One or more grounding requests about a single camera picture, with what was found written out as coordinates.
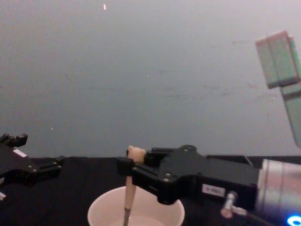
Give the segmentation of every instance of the led light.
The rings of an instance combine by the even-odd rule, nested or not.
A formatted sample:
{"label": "led light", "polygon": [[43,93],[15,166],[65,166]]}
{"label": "led light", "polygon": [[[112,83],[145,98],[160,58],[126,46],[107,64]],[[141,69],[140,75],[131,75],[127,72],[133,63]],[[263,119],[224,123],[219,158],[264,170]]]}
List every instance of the led light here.
{"label": "led light", "polygon": [[301,217],[299,216],[291,216],[289,219],[287,219],[287,223],[290,226],[301,226]]}

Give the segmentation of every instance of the black tablecloth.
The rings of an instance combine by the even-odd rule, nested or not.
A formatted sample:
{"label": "black tablecloth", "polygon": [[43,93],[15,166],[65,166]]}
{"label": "black tablecloth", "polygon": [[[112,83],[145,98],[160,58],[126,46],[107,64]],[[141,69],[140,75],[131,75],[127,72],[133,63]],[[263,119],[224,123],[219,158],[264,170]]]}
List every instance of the black tablecloth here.
{"label": "black tablecloth", "polygon": [[[223,157],[243,161],[240,157]],[[268,157],[301,164],[301,157]],[[263,157],[250,157],[256,167]],[[35,159],[37,163],[47,159]],[[41,181],[32,187],[7,185],[0,191],[7,195],[0,203],[0,226],[88,226],[87,212],[101,194],[124,186],[117,174],[115,158],[69,157],[58,178]],[[220,205],[181,200],[185,207],[183,226],[219,226]]]}

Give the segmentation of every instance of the silver metal cylinder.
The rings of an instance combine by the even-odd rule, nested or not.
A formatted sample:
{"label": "silver metal cylinder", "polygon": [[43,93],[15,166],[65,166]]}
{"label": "silver metal cylinder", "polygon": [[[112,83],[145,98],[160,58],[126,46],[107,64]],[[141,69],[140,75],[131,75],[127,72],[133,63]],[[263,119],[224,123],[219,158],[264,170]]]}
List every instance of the silver metal cylinder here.
{"label": "silver metal cylinder", "polygon": [[258,188],[257,215],[277,225],[301,216],[301,165],[264,160]]}

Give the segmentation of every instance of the sticker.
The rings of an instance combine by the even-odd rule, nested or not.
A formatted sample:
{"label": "sticker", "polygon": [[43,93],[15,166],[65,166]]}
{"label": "sticker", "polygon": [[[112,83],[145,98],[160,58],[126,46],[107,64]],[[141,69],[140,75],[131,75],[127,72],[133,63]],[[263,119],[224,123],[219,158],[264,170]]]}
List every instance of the sticker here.
{"label": "sticker", "polygon": [[23,158],[27,156],[26,154],[24,154],[23,152],[21,152],[19,149],[15,149],[15,150],[14,150],[14,153],[20,155],[20,156],[23,157]]}
{"label": "sticker", "polygon": [[202,192],[206,194],[212,194],[220,197],[225,197],[226,189],[222,187],[216,187],[212,185],[205,185],[203,184]]}

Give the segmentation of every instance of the white paper cup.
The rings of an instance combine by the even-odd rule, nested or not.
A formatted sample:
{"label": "white paper cup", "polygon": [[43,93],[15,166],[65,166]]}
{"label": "white paper cup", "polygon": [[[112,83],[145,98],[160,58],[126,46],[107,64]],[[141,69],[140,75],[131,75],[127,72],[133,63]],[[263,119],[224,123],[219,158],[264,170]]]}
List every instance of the white paper cup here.
{"label": "white paper cup", "polygon": [[[90,226],[123,226],[126,187],[99,196],[90,206]],[[137,187],[128,226],[181,226],[185,216],[182,203],[163,205],[153,194]]]}

